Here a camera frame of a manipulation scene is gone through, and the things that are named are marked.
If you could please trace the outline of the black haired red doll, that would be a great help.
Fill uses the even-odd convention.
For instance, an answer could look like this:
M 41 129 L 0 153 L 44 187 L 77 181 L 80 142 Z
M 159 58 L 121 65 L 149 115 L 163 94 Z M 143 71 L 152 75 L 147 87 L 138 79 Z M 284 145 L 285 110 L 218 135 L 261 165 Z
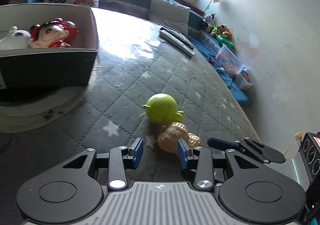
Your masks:
M 69 31 L 62 18 L 55 18 L 44 24 L 35 24 L 30 28 L 32 48 L 69 48 L 70 44 L 65 42 Z

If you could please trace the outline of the clear plastic toy bin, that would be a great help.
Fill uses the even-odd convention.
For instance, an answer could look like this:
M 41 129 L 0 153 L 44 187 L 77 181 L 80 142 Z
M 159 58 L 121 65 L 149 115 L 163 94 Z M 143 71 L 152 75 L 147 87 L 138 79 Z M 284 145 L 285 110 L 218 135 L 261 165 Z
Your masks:
M 215 60 L 227 71 L 231 78 L 235 78 L 242 70 L 250 70 L 250 67 L 224 44 L 217 53 Z

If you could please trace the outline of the white plastic toy figure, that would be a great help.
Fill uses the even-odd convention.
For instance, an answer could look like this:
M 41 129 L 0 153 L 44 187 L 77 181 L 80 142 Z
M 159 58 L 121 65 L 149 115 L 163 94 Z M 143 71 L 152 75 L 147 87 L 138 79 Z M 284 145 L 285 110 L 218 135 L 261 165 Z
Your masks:
M 12 26 L 8 34 L 1 39 L 0 49 L 27 49 L 31 47 L 31 34 L 26 30 L 18 30 L 16 26 Z

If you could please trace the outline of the black remote control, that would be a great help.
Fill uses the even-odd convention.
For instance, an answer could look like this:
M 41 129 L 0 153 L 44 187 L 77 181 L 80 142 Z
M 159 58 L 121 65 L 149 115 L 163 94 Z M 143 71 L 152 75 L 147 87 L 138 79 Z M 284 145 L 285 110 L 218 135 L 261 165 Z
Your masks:
M 180 40 L 183 44 L 185 44 L 189 49 L 194 50 L 194 45 L 181 33 L 166 27 L 161 27 L 160 30 L 167 31 L 169 34 L 171 34 L 176 39 Z

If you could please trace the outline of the small clear plastic box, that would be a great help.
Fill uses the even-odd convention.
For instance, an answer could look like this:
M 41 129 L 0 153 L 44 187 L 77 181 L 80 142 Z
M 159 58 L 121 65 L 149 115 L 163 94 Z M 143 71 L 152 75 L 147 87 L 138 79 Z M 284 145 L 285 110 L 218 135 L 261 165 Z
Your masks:
M 233 79 L 233 81 L 241 90 L 248 90 L 250 87 L 253 86 L 253 83 L 251 82 L 249 73 L 247 73 L 247 72 L 242 72 L 242 73 L 238 74 Z

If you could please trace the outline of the round white scratching pad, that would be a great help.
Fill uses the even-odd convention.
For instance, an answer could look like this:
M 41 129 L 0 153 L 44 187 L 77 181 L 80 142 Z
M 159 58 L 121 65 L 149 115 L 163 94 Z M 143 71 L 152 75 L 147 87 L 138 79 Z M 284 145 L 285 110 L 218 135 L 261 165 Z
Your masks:
M 65 87 L 37 102 L 19 106 L 1 106 L 1 132 L 33 130 L 68 113 L 86 96 L 88 87 Z

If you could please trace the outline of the cardboard shoe box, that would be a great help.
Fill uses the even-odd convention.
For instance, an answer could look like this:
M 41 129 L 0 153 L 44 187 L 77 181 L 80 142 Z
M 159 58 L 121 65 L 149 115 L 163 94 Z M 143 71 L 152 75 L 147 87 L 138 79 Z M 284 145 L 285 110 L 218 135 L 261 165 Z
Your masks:
M 85 87 L 98 53 L 93 10 L 81 5 L 24 3 L 1 6 L 1 39 L 12 26 L 26 30 L 55 18 L 78 28 L 69 48 L 1 50 L 1 105 L 19 106 L 47 98 L 65 87 Z

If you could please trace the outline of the pile of plush toys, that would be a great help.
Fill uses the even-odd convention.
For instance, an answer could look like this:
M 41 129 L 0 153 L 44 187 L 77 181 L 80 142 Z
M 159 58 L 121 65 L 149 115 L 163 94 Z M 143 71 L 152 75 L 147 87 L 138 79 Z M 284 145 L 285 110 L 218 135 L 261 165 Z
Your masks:
M 232 33 L 230 29 L 225 24 L 214 24 L 215 14 L 207 14 L 202 21 L 202 25 L 206 32 L 210 33 L 210 35 L 217 39 L 218 36 L 222 36 L 228 40 L 231 40 Z

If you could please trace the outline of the green toy bowl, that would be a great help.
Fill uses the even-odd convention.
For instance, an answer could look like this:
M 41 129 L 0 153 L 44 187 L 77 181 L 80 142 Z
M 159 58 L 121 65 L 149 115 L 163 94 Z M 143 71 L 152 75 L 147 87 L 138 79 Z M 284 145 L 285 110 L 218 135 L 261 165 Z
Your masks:
M 221 45 L 224 44 L 228 48 L 233 48 L 233 46 L 234 46 L 233 42 L 231 42 L 229 39 L 227 39 L 226 37 L 224 37 L 222 35 L 217 35 L 216 39 L 219 44 L 221 44 Z

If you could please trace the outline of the blue sofa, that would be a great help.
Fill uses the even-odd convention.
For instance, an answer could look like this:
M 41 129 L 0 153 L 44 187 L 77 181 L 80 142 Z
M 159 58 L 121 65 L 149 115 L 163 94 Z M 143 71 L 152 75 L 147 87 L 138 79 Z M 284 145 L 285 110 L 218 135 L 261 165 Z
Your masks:
M 9 3 L 40 3 L 43 1 L 44 0 L 9 0 Z M 99 7 L 147 20 L 149 16 L 150 4 L 151 0 L 100 0 Z M 227 72 L 222 72 L 219 69 L 221 68 L 221 65 L 217 63 L 215 57 L 221 46 L 216 39 L 210 37 L 204 32 L 202 23 L 203 18 L 200 16 L 200 14 L 191 9 L 189 11 L 188 18 L 188 39 L 191 40 L 192 44 L 195 44 L 198 51 L 219 73 L 220 77 L 225 82 L 227 88 L 235 97 L 240 106 L 243 108 L 249 108 L 252 105 L 252 99 L 248 92 L 241 90 L 229 76 L 229 74 L 227 74 Z

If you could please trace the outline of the white remote control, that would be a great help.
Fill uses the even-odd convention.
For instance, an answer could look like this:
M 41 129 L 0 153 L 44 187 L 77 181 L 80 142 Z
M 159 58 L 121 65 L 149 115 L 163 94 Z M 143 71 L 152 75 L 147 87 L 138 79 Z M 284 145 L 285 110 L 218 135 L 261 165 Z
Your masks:
M 166 30 L 161 30 L 159 34 L 164 39 L 169 41 L 171 44 L 175 45 L 176 47 L 181 49 L 183 52 L 185 52 L 188 56 L 193 57 L 195 55 L 195 52 L 193 50 L 191 50 L 188 46 L 186 46 L 183 42 L 178 40 L 172 34 L 168 33 Z

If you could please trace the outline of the green round toy figure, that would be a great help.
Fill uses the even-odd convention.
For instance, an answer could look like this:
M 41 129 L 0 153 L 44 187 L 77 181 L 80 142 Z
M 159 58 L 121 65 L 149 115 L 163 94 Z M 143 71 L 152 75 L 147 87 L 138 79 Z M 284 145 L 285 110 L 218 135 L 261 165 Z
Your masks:
M 161 126 L 184 121 L 184 112 L 178 109 L 176 100 L 168 94 L 151 96 L 143 105 L 143 109 L 150 122 Z

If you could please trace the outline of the grey cushion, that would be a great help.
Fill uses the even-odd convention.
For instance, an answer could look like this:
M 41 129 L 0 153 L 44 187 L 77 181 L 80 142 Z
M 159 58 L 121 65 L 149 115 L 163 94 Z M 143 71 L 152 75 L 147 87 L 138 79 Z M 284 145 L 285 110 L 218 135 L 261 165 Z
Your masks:
M 190 8 L 166 0 L 151 0 L 148 17 L 152 22 L 188 35 Z

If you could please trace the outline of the beige peanut toy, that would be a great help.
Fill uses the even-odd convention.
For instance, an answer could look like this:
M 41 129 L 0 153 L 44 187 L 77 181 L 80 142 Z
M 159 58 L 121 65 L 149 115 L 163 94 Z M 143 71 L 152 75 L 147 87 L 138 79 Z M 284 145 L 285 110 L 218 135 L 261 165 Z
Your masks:
M 162 150 L 177 154 L 178 139 L 184 139 L 191 148 L 202 146 L 201 139 L 197 135 L 189 133 L 186 126 L 180 122 L 172 122 L 167 125 L 158 136 L 157 144 Z

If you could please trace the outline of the red round toy figure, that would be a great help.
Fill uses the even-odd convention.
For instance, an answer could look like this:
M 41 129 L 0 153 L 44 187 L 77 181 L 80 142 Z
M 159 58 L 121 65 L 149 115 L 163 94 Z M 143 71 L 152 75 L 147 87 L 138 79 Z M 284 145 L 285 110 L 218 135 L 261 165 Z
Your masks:
M 75 23 L 72 21 L 63 21 L 62 25 L 65 31 L 69 32 L 69 35 L 64 39 L 64 42 L 71 44 L 77 37 L 79 31 Z

